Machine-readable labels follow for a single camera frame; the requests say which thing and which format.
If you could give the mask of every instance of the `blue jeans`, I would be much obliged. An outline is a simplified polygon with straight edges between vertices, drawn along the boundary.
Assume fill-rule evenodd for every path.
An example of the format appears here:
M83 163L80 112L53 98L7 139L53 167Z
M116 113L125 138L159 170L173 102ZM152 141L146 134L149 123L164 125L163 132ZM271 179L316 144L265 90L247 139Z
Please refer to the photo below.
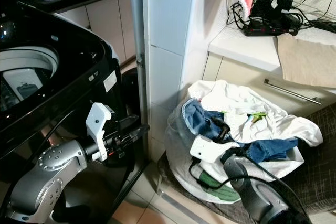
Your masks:
M205 111L196 99L190 99L182 106L182 117L190 132L195 136L200 134L211 140L216 139L221 132L221 128L214 124L211 118L223 119L223 116L222 112ZM229 134L224 139L234 141ZM260 163L277 158L286 158L286 151L298 146L298 139L294 137L286 140L257 140L250 144L238 144L246 150L248 157L256 163Z

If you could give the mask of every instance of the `white countertop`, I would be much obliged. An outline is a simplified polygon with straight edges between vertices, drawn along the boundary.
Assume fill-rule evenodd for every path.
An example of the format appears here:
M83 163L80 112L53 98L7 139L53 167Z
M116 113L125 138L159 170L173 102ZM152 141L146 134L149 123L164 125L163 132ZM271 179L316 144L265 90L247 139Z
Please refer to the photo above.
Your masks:
M297 39L336 46L336 34L309 28L299 31ZM238 28L225 27L210 43L209 52L268 72L282 75L276 37L247 37ZM336 93L336 89L326 89Z

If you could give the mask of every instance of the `metal handle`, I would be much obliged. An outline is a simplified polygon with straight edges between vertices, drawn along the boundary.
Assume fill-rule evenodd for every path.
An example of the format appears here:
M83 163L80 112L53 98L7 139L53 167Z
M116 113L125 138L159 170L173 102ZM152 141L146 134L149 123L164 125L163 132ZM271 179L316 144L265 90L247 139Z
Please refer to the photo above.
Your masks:
M318 97L314 97L314 98L308 98L308 97L305 97L305 96L300 95L300 94L298 94L298 93L295 93L295 92L289 91L289 90L287 90L287 89L284 89L284 88L275 86L275 85L273 85L273 84L270 84L268 79L265 79L265 80L264 80L264 84L266 84L267 86L269 86L269 87L271 87L271 88L280 90L280 91L282 91L282 92L284 92L284 93L291 94L291 95L294 95L295 97L304 99L304 100L306 100L306 101L310 101L310 102L315 103L315 104L318 104L318 105L321 105L321 99L318 98Z

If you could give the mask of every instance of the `washing machine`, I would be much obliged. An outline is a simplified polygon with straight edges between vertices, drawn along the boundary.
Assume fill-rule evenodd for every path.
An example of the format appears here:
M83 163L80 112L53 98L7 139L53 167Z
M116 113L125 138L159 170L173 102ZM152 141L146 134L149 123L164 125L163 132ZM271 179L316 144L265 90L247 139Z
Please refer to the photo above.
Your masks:
M87 135L93 103L108 105L116 121L127 115L113 49L15 0L1 0L0 85L0 202L22 168L33 167L36 159L27 161L34 151ZM106 223L133 167L132 145L122 157L90 163L65 188L58 220L47 223Z

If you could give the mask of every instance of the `clothes pile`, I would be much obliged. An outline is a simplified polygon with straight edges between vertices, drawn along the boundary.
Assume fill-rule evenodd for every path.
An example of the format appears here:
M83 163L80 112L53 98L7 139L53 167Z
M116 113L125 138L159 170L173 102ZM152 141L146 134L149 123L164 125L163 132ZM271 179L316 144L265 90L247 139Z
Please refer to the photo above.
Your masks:
M240 147L249 158L278 178L304 162L297 148L299 141L305 141L309 146L323 142L316 124L288 115L248 87L223 80L194 83L168 118L164 138L166 154L179 183L195 197L216 204L232 204L240 198L229 183L216 190L202 186L218 186L228 177L220 156L213 163L202 160L191 166L195 158L190 149L198 135L216 141L223 133L218 122L229 127L222 136L223 153L232 147ZM246 168L248 175L272 181L248 160Z

